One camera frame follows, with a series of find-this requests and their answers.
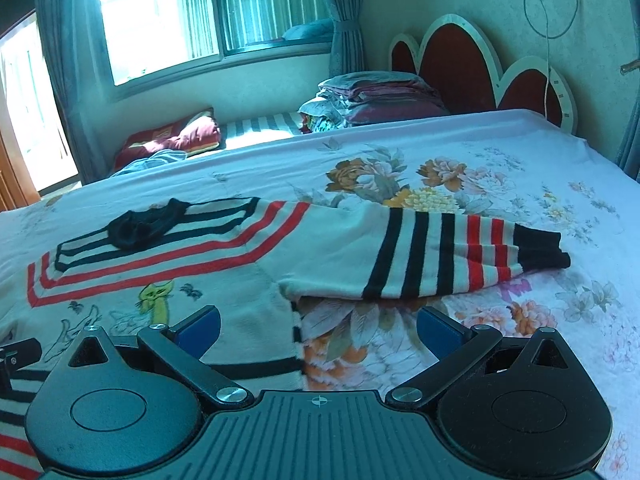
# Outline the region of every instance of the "window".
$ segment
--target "window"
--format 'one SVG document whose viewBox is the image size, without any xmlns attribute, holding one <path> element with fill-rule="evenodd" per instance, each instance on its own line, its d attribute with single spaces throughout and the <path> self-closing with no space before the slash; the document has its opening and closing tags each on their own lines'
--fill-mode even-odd
<svg viewBox="0 0 640 480">
<path fill-rule="evenodd" d="M 330 42 L 333 34 L 324 0 L 99 2 L 116 86 L 190 60 L 215 63 L 251 50 Z"/>
</svg>

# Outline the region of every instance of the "red pillow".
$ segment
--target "red pillow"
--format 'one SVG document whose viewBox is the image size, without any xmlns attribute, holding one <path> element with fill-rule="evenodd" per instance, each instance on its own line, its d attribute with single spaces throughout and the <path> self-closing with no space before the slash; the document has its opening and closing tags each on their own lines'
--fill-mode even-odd
<svg viewBox="0 0 640 480">
<path fill-rule="evenodd" d="M 191 156 L 224 147 L 220 127 L 210 108 L 175 123 L 133 134 L 116 155 L 114 170 L 160 150 L 181 150 Z"/>
</svg>

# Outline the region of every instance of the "sweater sleeve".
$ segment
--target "sweater sleeve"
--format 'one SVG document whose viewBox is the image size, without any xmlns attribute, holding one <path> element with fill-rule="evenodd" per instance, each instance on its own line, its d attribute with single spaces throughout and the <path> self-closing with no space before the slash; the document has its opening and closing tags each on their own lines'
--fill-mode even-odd
<svg viewBox="0 0 640 480">
<path fill-rule="evenodd" d="M 566 268 L 560 233 L 501 219 L 365 203 L 308 206 L 260 260 L 284 296 L 375 300 L 478 290 L 527 271 Z"/>
</svg>

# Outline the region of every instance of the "blue cloth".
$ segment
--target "blue cloth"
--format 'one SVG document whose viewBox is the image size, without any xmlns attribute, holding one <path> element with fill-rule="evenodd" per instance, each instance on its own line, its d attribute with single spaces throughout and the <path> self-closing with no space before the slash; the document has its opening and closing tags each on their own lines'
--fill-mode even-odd
<svg viewBox="0 0 640 480">
<path fill-rule="evenodd" d="M 179 152 L 177 150 L 160 150 L 150 157 L 134 160 L 120 171 L 116 171 L 111 175 L 111 177 L 137 173 L 139 171 L 148 170 L 149 168 L 159 168 L 160 166 L 165 166 L 172 162 L 180 162 L 185 158 L 187 158 L 186 152 Z"/>
<path fill-rule="evenodd" d="M 331 49 L 331 77 L 366 69 L 364 42 L 358 19 L 362 0 L 326 0 L 335 22 L 334 44 Z"/>
<path fill-rule="evenodd" d="M 631 15 L 634 20 L 634 32 L 638 57 L 640 58 L 640 0 L 629 0 L 631 3 Z M 631 112 L 629 124 L 626 127 L 625 138 L 618 152 L 616 164 L 625 171 L 628 176 L 640 182 L 640 88 L 636 104 Z"/>
<path fill-rule="evenodd" d="M 89 7 L 97 5 L 97 0 L 35 0 L 42 54 L 82 184 L 100 180 L 109 173 L 102 150 L 79 107 L 83 92 L 78 63 L 78 27 L 87 22 L 85 13 Z"/>
</svg>

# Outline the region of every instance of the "wall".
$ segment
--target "wall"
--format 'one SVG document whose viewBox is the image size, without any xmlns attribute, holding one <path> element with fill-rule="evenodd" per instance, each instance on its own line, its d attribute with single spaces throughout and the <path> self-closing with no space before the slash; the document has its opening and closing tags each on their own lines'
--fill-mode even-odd
<svg viewBox="0 0 640 480">
<path fill-rule="evenodd" d="M 557 34 L 571 18 L 574 0 L 544 1 L 550 34 Z M 539 1 L 529 0 L 528 9 L 544 31 Z M 360 23 L 370 67 L 388 68 L 389 43 L 396 34 L 421 40 L 431 23 L 449 12 L 479 25 L 505 68 L 523 56 L 546 57 L 546 42 L 527 25 L 522 0 L 365 0 Z M 580 0 L 572 29 L 551 43 L 551 62 L 575 95 L 578 134 L 609 158 L 615 158 L 638 89 L 638 72 L 621 76 L 620 65 L 636 54 L 628 0 Z"/>
<path fill-rule="evenodd" d="M 116 103 L 86 94 L 82 111 L 108 166 L 127 137 L 212 107 L 221 124 L 292 112 L 328 78 L 329 55 L 289 57 L 226 68 L 142 92 Z"/>
</svg>

